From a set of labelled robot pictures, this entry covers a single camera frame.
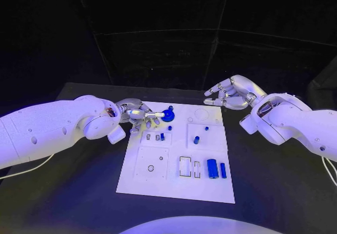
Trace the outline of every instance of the blue battery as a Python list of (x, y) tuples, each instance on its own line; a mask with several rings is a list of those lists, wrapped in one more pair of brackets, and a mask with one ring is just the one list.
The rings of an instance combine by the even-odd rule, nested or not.
[(207, 160), (207, 169), (209, 169), (209, 177), (212, 179), (219, 178), (219, 172), (217, 172), (217, 166), (216, 166), (216, 160), (215, 159)]
[(194, 143), (196, 145), (197, 145), (197, 143), (199, 143), (199, 140), (200, 140), (200, 137), (196, 136), (194, 141), (193, 141), (193, 143)]
[(226, 178), (226, 168), (225, 168), (225, 163), (220, 163), (220, 168), (222, 168), (222, 176)]

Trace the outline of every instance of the blue object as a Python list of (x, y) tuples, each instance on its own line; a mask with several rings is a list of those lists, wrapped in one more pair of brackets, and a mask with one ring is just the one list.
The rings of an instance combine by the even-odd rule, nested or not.
[(168, 109), (163, 111), (163, 113), (166, 116), (161, 117), (161, 120), (164, 122), (171, 122), (174, 120), (173, 106), (170, 106)]
[(209, 169), (209, 177), (212, 179), (219, 178), (219, 172), (217, 172), (217, 166), (216, 166), (216, 160), (215, 159), (207, 160), (207, 169)]
[(222, 168), (222, 176), (226, 178), (226, 168), (225, 168), (225, 163), (220, 163), (220, 168)]
[(200, 140), (200, 137), (196, 136), (194, 141), (193, 141), (193, 143), (194, 143), (196, 145), (197, 145), (197, 143), (199, 143), (199, 140)]

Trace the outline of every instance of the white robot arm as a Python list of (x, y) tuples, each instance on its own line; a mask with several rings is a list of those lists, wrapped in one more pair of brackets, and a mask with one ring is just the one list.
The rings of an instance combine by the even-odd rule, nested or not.
[(219, 98), (204, 104), (241, 110), (252, 107), (241, 120), (249, 134), (256, 131), (268, 141), (281, 145), (295, 138), (317, 155), (337, 161), (337, 111), (311, 108), (289, 94), (269, 94), (243, 76), (235, 75), (215, 85), (204, 95), (219, 91)]
[(112, 103), (88, 95), (30, 106), (0, 118), (0, 169), (58, 153), (82, 137), (108, 136), (115, 144), (125, 137), (121, 122), (132, 123), (132, 133), (163, 116), (134, 98)]

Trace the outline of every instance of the black tabletop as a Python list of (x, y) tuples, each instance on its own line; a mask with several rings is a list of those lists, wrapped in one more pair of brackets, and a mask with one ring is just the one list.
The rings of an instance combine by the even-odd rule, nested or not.
[[(120, 101), (203, 104), (203, 92), (68, 83), (58, 99), (82, 95)], [(289, 234), (337, 233), (337, 189), (320, 156), (291, 139), (271, 144), (239, 120), (249, 109), (222, 109), (236, 204), (115, 193), (128, 136), (82, 138), (35, 171), (0, 185), (0, 233), (118, 233), (151, 220), (186, 215), (232, 218)], [(124, 123), (125, 132), (131, 124)], [(13, 166), (10, 173), (45, 159)]]

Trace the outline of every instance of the robotic hand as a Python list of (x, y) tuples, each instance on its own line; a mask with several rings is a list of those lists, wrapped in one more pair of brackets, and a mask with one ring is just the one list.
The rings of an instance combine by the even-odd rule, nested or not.
[(0, 118), (0, 169), (58, 153), (82, 137), (108, 136), (115, 144), (125, 138), (120, 123), (131, 122), (134, 133), (143, 123), (150, 128), (151, 119), (160, 124), (163, 116), (134, 98), (114, 103), (86, 95), (30, 106)]
[(233, 110), (252, 107), (251, 114), (239, 122), (249, 134), (259, 131), (277, 145), (295, 138), (314, 154), (337, 161), (337, 111), (313, 111), (287, 93), (266, 95), (258, 85), (241, 75), (223, 80), (204, 95), (215, 92), (219, 92), (219, 97), (207, 98), (204, 104)]

